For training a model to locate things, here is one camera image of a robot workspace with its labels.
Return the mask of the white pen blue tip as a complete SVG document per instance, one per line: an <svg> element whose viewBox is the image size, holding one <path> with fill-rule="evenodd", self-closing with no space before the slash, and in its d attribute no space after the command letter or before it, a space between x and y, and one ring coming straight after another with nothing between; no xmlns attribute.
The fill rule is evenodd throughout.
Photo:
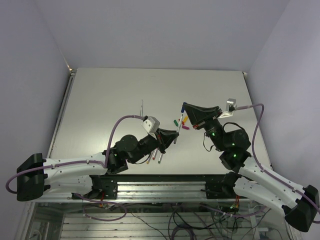
<svg viewBox="0 0 320 240"><path fill-rule="evenodd" d="M179 120L178 120L178 126L177 126L177 129L176 129L176 132L177 132L177 133L180 132L181 127L182 127L182 124L179 123ZM177 140L178 140L178 137L176 137L176 138L174 139L173 143L176 144L176 143L177 143Z"/></svg>

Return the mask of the purple pen cap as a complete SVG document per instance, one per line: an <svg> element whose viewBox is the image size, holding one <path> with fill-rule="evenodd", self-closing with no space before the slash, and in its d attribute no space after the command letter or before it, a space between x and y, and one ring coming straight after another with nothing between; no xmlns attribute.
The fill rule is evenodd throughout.
<svg viewBox="0 0 320 240"><path fill-rule="evenodd" d="M182 125L182 128L185 130L189 130L190 128L188 126Z"/></svg>

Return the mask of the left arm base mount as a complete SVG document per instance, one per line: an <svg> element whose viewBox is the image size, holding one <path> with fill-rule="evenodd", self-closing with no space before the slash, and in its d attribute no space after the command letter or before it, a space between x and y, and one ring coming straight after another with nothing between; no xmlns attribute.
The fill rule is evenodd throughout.
<svg viewBox="0 0 320 240"><path fill-rule="evenodd" d="M118 175L89 175L82 176L78 181L80 189L71 193L72 200L80 200L76 196L80 194L86 199L98 200L115 200L118 194Z"/></svg>

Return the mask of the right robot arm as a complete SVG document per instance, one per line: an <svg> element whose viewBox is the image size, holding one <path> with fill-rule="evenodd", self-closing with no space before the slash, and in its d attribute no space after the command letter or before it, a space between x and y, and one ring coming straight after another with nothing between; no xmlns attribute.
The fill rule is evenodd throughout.
<svg viewBox="0 0 320 240"><path fill-rule="evenodd" d="M223 115L218 107L200 107L184 102L181 108L195 130L205 130L219 159L229 170L220 186L226 198L234 195L245 197L277 211L285 221L300 232L308 232L317 224L320 213L319 191L312 185L302 186L286 179L259 162L255 152L255 139L246 130L227 132L219 122Z"/></svg>

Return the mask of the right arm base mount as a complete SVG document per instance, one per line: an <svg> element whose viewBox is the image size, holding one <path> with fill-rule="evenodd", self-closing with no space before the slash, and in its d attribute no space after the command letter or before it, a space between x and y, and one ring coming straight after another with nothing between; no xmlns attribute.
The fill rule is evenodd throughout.
<svg viewBox="0 0 320 240"><path fill-rule="evenodd" d="M205 185L200 190L206 194L207 199L235 199L234 187L241 175L234 172L227 174L205 175Z"/></svg>

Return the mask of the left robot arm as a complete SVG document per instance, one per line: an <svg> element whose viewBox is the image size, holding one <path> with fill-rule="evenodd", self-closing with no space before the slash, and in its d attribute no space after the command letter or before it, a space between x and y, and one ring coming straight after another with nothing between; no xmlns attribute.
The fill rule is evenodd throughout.
<svg viewBox="0 0 320 240"><path fill-rule="evenodd" d="M154 150L164 154L178 136L179 133L174 130L161 128L156 130L155 135L148 134L140 140L127 134L110 150L72 159L43 158L41 153L34 153L16 170L16 199L19 202L32 201L55 191L70 191L96 199L102 193L102 186L96 181L73 185L63 184L62 179L124 172L128 164L135 164Z"/></svg>

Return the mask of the blue pen cap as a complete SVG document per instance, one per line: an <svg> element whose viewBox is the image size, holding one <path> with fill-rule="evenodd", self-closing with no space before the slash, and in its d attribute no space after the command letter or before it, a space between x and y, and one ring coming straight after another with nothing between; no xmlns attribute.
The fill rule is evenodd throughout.
<svg viewBox="0 0 320 240"><path fill-rule="evenodd" d="M186 102L183 102L182 107L181 107L181 111L180 111L181 113L184 113L186 104L187 104Z"/></svg>

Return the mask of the white pen purple end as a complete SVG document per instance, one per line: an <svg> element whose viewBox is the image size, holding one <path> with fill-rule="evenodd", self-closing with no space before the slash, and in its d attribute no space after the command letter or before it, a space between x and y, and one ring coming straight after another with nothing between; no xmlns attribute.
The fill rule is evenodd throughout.
<svg viewBox="0 0 320 240"><path fill-rule="evenodd" d="M140 103L140 116L143 117L144 116L144 100L141 100Z"/></svg>

